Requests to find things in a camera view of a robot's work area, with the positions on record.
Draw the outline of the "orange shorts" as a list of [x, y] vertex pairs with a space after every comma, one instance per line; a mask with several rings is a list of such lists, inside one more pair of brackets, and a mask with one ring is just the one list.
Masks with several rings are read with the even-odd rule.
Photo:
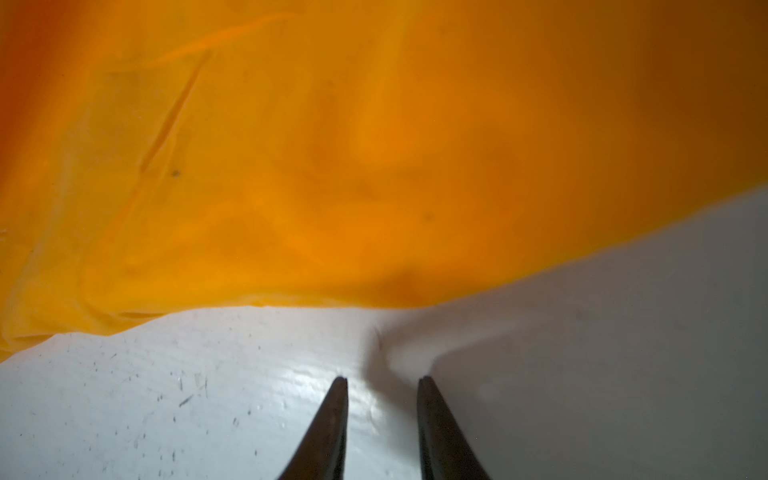
[[763, 1], [5, 1], [1, 355], [424, 307], [767, 180]]

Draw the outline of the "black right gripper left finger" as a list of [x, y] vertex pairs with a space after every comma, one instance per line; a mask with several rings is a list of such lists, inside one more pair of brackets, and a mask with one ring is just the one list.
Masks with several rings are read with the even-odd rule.
[[349, 413], [348, 380], [336, 377], [279, 480], [342, 480]]

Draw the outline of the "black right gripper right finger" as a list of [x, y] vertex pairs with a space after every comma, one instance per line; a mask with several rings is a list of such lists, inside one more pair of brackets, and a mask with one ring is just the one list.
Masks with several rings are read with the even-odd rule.
[[490, 480], [431, 376], [418, 381], [417, 423], [422, 479]]

